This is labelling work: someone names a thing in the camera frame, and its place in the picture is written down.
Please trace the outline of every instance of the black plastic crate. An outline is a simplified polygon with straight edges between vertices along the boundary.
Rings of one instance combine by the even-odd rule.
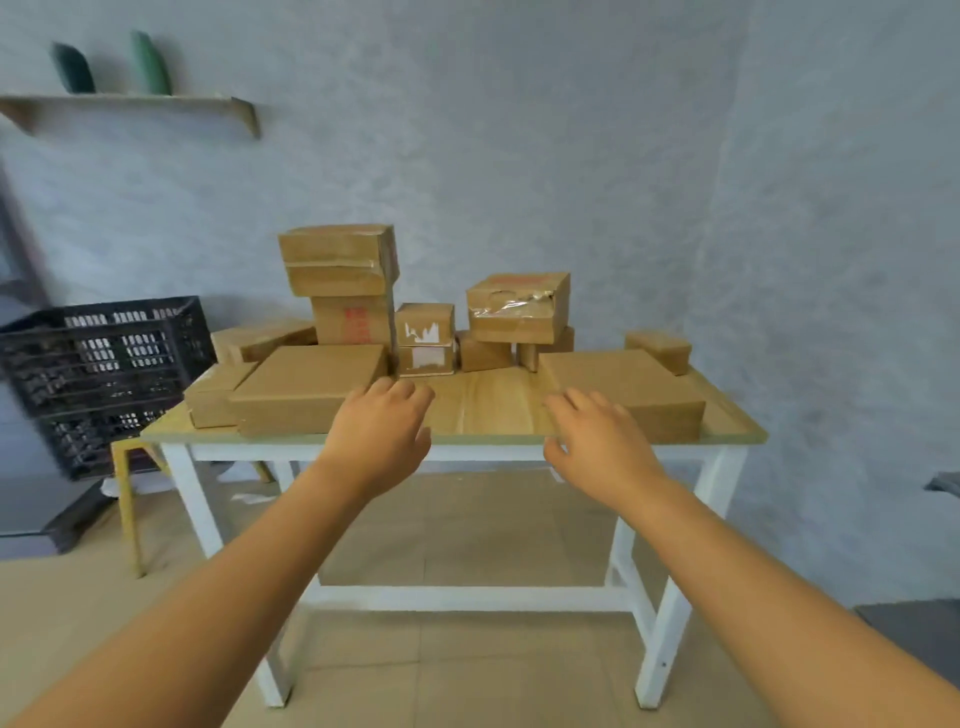
[[[197,297],[48,308],[0,328],[0,366],[37,418],[178,398],[213,362]]]
[[[63,474],[72,480],[113,474],[110,443],[136,437],[140,430],[178,404],[181,397],[135,402],[98,410],[68,412],[36,419],[36,427],[54,453]],[[156,470],[142,450],[129,453],[134,473]]]

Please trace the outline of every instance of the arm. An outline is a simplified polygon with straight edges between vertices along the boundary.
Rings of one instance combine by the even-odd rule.
[[[220,725],[347,527],[430,450],[432,400],[386,378],[352,393],[320,457],[253,526],[11,726]]]
[[[544,455],[645,538],[784,725],[960,725],[960,692],[740,536],[664,473],[602,395],[547,399]]]

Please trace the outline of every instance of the dark green vase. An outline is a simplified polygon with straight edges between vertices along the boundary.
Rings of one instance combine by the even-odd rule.
[[[54,60],[57,73],[63,87],[70,93],[96,93],[93,83],[93,74],[90,73],[90,64],[86,62],[84,54],[65,43],[54,43],[50,47],[50,57]]]
[[[160,96],[172,96],[174,89],[170,84],[167,64],[156,49],[150,36],[140,31],[131,33],[133,59],[140,69],[140,79],[145,93]]]

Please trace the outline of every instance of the wall shelf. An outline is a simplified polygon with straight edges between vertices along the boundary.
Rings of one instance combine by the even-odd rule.
[[[195,109],[225,111],[243,122],[254,138],[260,138],[256,109],[249,101],[232,96],[159,96],[125,93],[78,93],[60,95],[0,94],[0,114],[30,135],[42,109],[68,107],[156,107],[158,109]]]

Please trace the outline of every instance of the small cardboard box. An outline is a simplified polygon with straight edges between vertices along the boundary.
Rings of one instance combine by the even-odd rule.
[[[280,347],[229,397],[244,436],[328,432],[347,395],[387,374],[387,351]]]
[[[569,273],[498,273],[467,291],[477,341],[553,344],[566,326]]]
[[[627,331],[623,348],[643,349],[676,376],[685,375],[690,369],[693,346],[676,334],[651,329]]]
[[[477,341],[469,331],[457,331],[460,348],[460,369],[483,372],[514,366],[514,345],[502,341]]]
[[[313,322],[306,319],[279,319],[251,326],[224,328],[210,334],[217,361],[243,364],[263,361],[277,347],[309,346],[317,343]]]
[[[278,239],[294,296],[383,296],[400,277],[392,225],[295,228]]]
[[[228,398],[257,366],[257,362],[214,364],[183,390],[183,401],[190,410],[193,426],[200,429],[236,425],[236,415]]]
[[[449,347],[453,336],[453,303],[405,303],[396,310],[401,347]]]
[[[396,349],[394,298],[345,296],[310,299],[318,344],[383,344]]]
[[[400,347],[397,376],[452,375],[456,369],[453,345],[448,347]]]
[[[575,336],[573,327],[565,327],[553,344],[517,344],[516,360],[524,369],[535,372],[540,364],[540,354],[572,352]]]
[[[622,404],[654,444],[695,443],[707,401],[640,349],[540,355],[540,376],[553,391],[575,387]]]

